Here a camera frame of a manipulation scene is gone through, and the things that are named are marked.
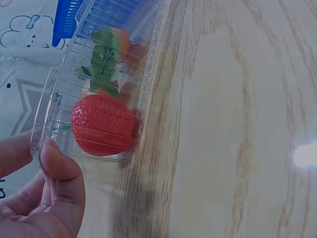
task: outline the white cloth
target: white cloth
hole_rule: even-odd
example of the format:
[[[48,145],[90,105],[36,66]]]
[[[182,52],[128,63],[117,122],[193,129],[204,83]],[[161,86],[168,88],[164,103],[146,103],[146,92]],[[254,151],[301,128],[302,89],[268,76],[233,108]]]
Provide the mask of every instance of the white cloth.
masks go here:
[[[52,48],[56,6],[57,0],[0,0],[0,138],[32,129],[50,67],[67,48],[65,40]],[[0,180],[0,199],[20,190],[38,170],[33,161]]]

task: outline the wood grain surface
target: wood grain surface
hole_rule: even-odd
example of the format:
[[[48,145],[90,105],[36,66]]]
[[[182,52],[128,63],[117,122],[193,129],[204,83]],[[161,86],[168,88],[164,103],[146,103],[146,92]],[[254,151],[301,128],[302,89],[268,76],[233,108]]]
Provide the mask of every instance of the wood grain surface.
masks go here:
[[[79,237],[315,238],[317,1],[172,0],[153,70],[131,163],[82,165]]]

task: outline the strawberry leaves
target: strawberry leaves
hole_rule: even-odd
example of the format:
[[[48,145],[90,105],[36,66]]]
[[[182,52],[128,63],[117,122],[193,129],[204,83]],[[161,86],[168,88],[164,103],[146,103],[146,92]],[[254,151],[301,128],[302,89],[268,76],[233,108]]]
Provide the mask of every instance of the strawberry leaves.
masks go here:
[[[106,26],[102,32],[91,34],[95,47],[91,57],[91,67],[81,66],[75,72],[79,78],[91,78],[90,90],[106,89],[112,96],[119,96],[117,86],[113,83],[118,78],[120,71],[114,69],[115,63],[121,61],[120,42],[113,35],[110,27]]]

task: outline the blue plastic item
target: blue plastic item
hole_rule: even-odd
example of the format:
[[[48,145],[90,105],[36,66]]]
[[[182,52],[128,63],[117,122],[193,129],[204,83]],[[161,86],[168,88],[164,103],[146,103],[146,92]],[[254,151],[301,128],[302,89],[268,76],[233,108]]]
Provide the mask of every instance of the blue plastic item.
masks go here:
[[[91,0],[58,0],[53,29],[53,47],[57,47],[61,39],[71,39],[73,37],[77,28],[76,19],[82,17],[77,15],[79,8],[83,3],[90,1]],[[105,25],[123,28],[133,12],[144,1],[145,0],[95,0],[87,15],[87,20],[90,20],[90,22],[95,23],[101,28]]]

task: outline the hand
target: hand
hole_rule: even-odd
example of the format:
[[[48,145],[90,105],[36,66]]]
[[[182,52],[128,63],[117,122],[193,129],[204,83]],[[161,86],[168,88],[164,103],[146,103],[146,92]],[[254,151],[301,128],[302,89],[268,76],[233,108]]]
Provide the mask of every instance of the hand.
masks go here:
[[[32,161],[31,133],[0,140],[0,178]],[[0,237],[75,238],[84,210],[80,167],[52,140],[41,151],[42,170],[18,194],[0,200]]]

